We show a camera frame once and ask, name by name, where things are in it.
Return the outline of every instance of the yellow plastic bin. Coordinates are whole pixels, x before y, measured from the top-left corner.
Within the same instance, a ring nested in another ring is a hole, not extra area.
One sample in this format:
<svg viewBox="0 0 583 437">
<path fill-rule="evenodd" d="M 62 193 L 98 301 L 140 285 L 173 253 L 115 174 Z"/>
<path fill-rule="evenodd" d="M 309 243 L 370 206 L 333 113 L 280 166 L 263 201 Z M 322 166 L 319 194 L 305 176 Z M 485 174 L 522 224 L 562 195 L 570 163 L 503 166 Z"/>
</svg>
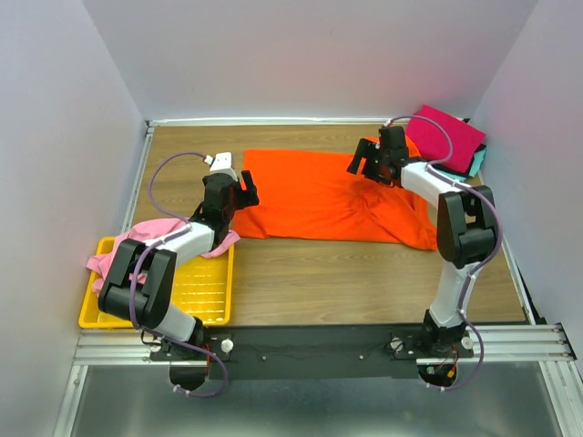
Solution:
<svg viewBox="0 0 583 437">
<path fill-rule="evenodd" d="M 97 254 L 113 249 L 113 237 L 99 241 Z M 172 303 L 188 314 L 200 318 L 205 325 L 224 325 L 230 318 L 234 246 L 219 257 L 196 257 L 180 266 L 174 274 Z M 131 328 L 131 322 L 101 312 L 97 307 L 97 295 L 91 286 L 100 276 L 92 271 L 83 299 L 79 326 L 86 330 Z"/>
</svg>

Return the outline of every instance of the yellow basket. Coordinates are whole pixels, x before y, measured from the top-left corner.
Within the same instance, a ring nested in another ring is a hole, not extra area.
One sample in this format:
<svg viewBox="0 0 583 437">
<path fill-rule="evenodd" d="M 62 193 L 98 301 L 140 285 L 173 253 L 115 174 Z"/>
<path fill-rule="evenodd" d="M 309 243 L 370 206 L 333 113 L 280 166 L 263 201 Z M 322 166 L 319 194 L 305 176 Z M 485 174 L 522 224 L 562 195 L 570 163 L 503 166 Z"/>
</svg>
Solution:
<svg viewBox="0 0 583 437">
<path fill-rule="evenodd" d="M 99 241 L 97 254 L 113 249 L 113 237 Z M 174 274 L 172 303 L 181 310 L 200 318 L 205 325 L 224 325 L 230 318 L 230 294 L 232 291 L 234 246 L 216 258 L 196 257 L 180 266 Z M 97 295 L 91 290 L 96 279 L 95 271 L 89 275 L 89 283 L 83 299 L 79 326 L 86 330 L 131 328 L 131 322 L 101 312 L 97 307 Z"/>
</svg>

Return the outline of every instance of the gray floor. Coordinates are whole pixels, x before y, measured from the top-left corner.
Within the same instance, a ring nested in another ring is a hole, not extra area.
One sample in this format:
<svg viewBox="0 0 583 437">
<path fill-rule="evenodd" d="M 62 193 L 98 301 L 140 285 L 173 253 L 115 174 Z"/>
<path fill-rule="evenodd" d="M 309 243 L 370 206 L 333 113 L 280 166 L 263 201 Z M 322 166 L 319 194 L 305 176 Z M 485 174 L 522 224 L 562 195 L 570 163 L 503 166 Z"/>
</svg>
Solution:
<svg viewBox="0 0 583 437">
<path fill-rule="evenodd" d="M 468 364 L 462 371 L 471 370 Z M 207 400 L 171 391 L 162 367 L 94 367 L 73 435 L 554 436 L 537 363 L 485 364 L 459 391 L 388 378 L 234 381 Z"/>
</svg>

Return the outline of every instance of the white knob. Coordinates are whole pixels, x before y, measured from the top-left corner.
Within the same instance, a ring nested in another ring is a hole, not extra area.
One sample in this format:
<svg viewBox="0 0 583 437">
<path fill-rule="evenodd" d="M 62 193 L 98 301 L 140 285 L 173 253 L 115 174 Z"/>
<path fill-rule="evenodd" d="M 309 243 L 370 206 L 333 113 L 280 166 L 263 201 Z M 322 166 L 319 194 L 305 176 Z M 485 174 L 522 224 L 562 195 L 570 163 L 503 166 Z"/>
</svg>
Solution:
<svg viewBox="0 0 583 437">
<path fill-rule="evenodd" d="M 229 353 L 233 350 L 234 345 L 235 344 L 232 342 L 232 340 L 226 339 L 220 343 L 220 349 L 225 353 Z"/>
</svg>

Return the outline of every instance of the teal cloth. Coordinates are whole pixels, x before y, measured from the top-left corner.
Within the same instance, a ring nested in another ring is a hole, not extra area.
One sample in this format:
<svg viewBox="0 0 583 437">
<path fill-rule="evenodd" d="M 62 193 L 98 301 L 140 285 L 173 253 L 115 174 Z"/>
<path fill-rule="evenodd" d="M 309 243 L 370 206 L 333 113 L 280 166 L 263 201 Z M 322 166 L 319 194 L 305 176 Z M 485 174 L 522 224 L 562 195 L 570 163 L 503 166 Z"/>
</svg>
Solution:
<svg viewBox="0 0 583 437">
<path fill-rule="evenodd" d="M 477 175 L 478 170 L 482 166 L 482 162 L 484 162 L 485 156 L 486 156 L 486 149 L 485 148 L 483 148 L 482 150 L 478 150 L 474 154 L 474 161 L 472 161 L 472 166 L 470 167 L 470 172 L 469 172 L 470 178 L 473 178 L 475 175 Z M 448 172 L 442 171 L 442 170 L 437 170 L 437 171 L 448 176 L 451 179 L 459 180 L 461 182 L 466 180 L 465 176 L 455 175 L 453 173 L 448 173 Z"/>
</svg>

